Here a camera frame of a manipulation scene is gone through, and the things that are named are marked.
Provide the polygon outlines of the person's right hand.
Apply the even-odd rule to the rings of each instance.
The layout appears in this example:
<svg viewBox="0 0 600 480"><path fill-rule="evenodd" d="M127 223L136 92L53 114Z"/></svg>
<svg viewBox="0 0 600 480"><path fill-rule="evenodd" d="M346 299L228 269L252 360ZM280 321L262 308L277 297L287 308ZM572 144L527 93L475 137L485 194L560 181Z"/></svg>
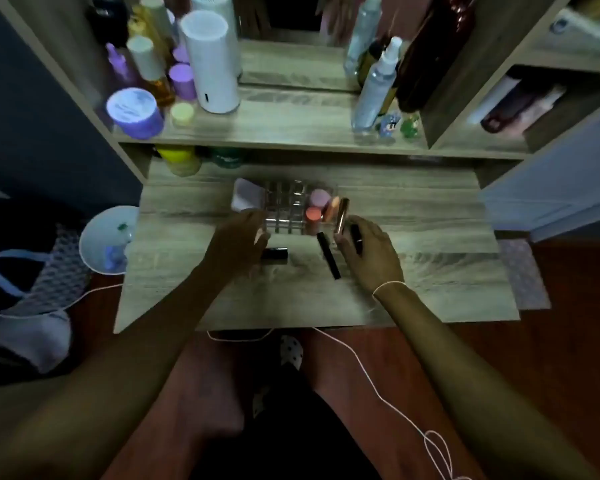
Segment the person's right hand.
<svg viewBox="0 0 600 480"><path fill-rule="evenodd" d="M363 236L362 256L356 254L353 245L353 265L348 267L359 286L378 301L392 288L404 290L406 284L400 258L388 234L359 216L349 215L348 222L358 224ZM344 235L352 242L349 232Z"/></svg>

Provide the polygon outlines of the person's left hand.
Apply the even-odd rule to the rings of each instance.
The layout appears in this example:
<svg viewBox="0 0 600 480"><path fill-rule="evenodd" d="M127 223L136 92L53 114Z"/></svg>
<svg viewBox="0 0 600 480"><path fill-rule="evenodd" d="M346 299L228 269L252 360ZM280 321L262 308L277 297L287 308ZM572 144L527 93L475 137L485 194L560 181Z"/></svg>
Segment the person's left hand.
<svg viewBox="0 0 600 480"><path fill-rule="evenodd" d="M265 212L257 209L233 213L216 227L200 263L216 290L223 290L236 276L259 263L254 249L257 230L265 230Z"/></svg>

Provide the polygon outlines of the rose gold lipstick tube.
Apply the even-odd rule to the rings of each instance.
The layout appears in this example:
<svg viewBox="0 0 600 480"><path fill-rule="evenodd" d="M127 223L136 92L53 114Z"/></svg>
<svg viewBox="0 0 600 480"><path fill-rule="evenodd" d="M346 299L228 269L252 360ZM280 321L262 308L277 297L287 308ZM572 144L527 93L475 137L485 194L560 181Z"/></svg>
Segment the rose gold lipstick tube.
<svg viewBox="0 0 600 480"><path fill-rule="evenodd" d="M338 201L338 209L335 220L334 234L341 235L344 232L345 223L347 220L347 213L349 209L350 199L340 198Z"/></svg>

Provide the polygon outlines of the person's right forearm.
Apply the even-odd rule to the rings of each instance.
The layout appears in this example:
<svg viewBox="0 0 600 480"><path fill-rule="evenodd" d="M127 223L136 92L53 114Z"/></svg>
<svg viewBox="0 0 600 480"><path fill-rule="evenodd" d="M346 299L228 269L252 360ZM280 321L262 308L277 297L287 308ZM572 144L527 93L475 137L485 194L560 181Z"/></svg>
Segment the person's right forearm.
<svg viewBox="0 0 600 480"><path fill-rule="evenodd" d="M565 436L407 286L378 301L482 470L496 480L600 480Z"/></svg>

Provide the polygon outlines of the person's left forearm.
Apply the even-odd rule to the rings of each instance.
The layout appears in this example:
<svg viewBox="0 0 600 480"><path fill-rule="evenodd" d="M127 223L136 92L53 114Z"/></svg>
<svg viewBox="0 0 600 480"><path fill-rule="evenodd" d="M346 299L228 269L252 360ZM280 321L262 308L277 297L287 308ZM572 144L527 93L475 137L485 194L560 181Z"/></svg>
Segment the person's left forearm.
<svg viewBox="0 0 600 480"><path fill-rule="evenodd" d="M0 444L0 480L99 480L231 272L199 265L88 358Z"/></svg>

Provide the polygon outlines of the white dotted cloth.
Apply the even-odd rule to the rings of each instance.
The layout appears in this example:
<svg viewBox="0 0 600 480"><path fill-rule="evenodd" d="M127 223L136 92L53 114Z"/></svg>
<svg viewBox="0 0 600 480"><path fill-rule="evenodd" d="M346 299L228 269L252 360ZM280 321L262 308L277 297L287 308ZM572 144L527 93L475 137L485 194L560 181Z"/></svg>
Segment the white dotted cloth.
<svg viewBox="0 0 600 480"><path fill-rule="evenodd" d="M301 342L290 335L275 338L272 346L265 349L264 362L256 370L255 391L251 402L251 416L256 419L265 409L265 398L279 375L291 370L301 371L304 350Z"/></svg>

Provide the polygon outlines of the wooden vanity shelf unit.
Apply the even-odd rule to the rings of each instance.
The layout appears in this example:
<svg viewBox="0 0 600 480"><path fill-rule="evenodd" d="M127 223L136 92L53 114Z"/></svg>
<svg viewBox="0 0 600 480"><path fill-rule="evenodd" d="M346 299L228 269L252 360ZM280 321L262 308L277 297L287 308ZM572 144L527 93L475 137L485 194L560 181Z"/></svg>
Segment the wooden vanity shelf unit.
<svg viewBox="0 0 600 480"><path fill-rule="evenodd" d="M186 258L200 258L218 218L229 209L233 181L321 180L337 184L355 214L387 225L407 271L424 278L416 289L446 322L519 321L498 245L479 202L472 169L411 168L408 156L522 161L557 142L600 109L600 41L577 30L554 34L546 24L558 1L528 0L543 15L528 32L513 26L514 8L497 1L479 8L473 34L421 115L424 135L380 138L349 126L353 93L241 86L241 103L227 115L196 109L192 123L171 118L157 137L135 141L121 129L94 125L143 183L135 242L121 292L114 332L119 333L183 279ZM552 112L521 136L488 134L466 122L478 96L493 87L507 64L584 76ZM121 144L229 146L287 152L285 158L238 170L204 167L194 177L168 177L157 160L136 163Z"/></svg>

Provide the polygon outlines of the white round bin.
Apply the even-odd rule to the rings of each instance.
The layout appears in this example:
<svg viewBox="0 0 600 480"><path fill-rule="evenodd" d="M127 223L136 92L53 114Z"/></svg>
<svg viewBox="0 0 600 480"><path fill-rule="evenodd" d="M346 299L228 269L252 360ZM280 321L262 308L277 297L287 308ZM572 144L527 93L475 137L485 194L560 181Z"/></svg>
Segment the white round bin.
<svg viewBox="0 0 600 480"><path fill-rule="evenodd" d="M84 227L79 239L82 262L94 273L120 276L127 271L127 248L134 240L139 208L121 205L106 209Z"/></svg>

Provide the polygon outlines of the person's right leg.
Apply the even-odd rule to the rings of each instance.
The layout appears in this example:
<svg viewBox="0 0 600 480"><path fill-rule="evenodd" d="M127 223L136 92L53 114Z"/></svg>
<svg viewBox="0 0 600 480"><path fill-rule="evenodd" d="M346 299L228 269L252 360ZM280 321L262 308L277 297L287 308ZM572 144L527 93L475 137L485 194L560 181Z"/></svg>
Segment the person's right leg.
<svg viewBox="0 0 600 480"><path fill-rule="evenodd" d="M336 412L384 480L449 478L440 454L416 430L439 433L448 446L453 477L486 480L444 411L429 380L396 328L298 332L304 348L302 370Z"/></svg>

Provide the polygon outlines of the purple capped bottle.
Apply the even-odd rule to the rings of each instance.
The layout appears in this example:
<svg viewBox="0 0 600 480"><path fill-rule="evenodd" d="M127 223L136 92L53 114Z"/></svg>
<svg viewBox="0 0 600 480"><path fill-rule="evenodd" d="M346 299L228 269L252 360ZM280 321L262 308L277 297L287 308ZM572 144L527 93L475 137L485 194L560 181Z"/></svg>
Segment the purple capped bottle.
<svg viewBox="0 0 600 480"><path fill-rule="evenodd" d="M194 75L190 65L175 64L169 69L168 76L173 83L173 88L179 99L190 102L197 99Z"/></svg>

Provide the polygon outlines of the purple cream jar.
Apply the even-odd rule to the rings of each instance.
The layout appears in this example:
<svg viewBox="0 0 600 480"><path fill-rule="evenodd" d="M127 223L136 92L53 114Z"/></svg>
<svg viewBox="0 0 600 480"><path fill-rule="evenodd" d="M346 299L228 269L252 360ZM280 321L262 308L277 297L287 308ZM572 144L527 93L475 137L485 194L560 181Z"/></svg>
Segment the purple cream jar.
<svg viewBox="0 0 600 480"><path fill-rule="evenodd" d="M141 88L124 88L113 93L105 110L121 131L140 141L160 135L165 121L155 97Z"/></svg>

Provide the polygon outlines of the olive dark bottle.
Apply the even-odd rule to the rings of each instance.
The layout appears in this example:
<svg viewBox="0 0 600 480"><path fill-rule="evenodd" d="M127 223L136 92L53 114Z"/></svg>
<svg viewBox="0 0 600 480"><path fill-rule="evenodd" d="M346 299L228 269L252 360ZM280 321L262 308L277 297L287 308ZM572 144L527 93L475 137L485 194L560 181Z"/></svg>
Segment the olive dark bottle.
<svg viewBox="0 0 600 480"><path fill-rule="evenodd" d="M371 67L378 62L384 50L389 46L393 35L389 32L385 33L383 36L373 40L367 51L360 57L359 65L358 65L358 74L357 81L360 89L363 88L368 73ZM388 112L390 105L395 97L395 92L397 91L397 78L394 80L391 88L389 88L387 95L384 98L384 102L381 106L381 109L378 113L378 116L384 116L385 113Z"/></svg>

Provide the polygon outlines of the dark red bottle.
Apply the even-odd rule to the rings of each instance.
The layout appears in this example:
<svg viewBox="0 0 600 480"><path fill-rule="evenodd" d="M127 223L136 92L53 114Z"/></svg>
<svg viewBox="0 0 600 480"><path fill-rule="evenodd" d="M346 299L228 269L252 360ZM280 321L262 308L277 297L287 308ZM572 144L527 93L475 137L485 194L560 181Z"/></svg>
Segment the dark red bottle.
<svg viewBox="0 0 600 480"><path fill-rule="evenodd" d="M395 97L402 112L424 108L463 49L475 23L475 0L431 1L399 65Z"/></svg>

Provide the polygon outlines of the small purple dropper bottle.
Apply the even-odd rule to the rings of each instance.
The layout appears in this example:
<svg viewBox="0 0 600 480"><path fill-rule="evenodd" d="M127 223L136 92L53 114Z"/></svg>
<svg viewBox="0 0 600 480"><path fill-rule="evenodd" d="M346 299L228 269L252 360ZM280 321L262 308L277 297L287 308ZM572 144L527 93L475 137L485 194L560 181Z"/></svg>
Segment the small purple dropper bottle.
<svg viewBox="0 0 600 480"><path fill-rule="evenodd" d="M110 42L105 44L107 58L114 76L122 87L128 88L136 85L136 73L126 57Z"/></svg>

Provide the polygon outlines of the yellow bottle with beige cap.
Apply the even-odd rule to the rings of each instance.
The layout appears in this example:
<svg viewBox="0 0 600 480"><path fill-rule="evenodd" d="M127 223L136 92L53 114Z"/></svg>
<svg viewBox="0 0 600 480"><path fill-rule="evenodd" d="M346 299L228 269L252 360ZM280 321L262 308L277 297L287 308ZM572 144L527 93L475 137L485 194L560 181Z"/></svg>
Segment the yellow bottle with beige cap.
<svg viewBox="0 0 600 480"><path fill-rule="evenodd" d="M149 38L167 65L172 65L176 42L164 0L139 0L131 12L127 23L129 37Z"/></svg>

